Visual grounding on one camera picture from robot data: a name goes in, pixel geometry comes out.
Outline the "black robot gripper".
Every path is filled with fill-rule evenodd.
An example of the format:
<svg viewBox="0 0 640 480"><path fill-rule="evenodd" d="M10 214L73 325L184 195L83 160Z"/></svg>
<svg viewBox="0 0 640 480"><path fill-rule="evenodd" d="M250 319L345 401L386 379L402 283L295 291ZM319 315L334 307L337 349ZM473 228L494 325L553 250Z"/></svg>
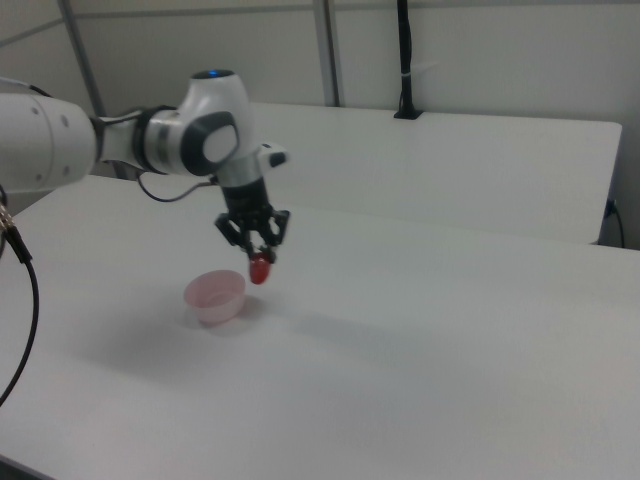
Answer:
<svg viewBox="0 0 640 480"><path fill-rule="evenodd" d="M284 242L291 217L289 210L273 210L266 183L260 178L251 183L223 187L223 197L228 213L221 213L214 225L231 246L240 248L247 256L255 253L251 233L242 223L258 223L258 233L263 240L260 251L269 262L277 259L277 249Z"/></svg>

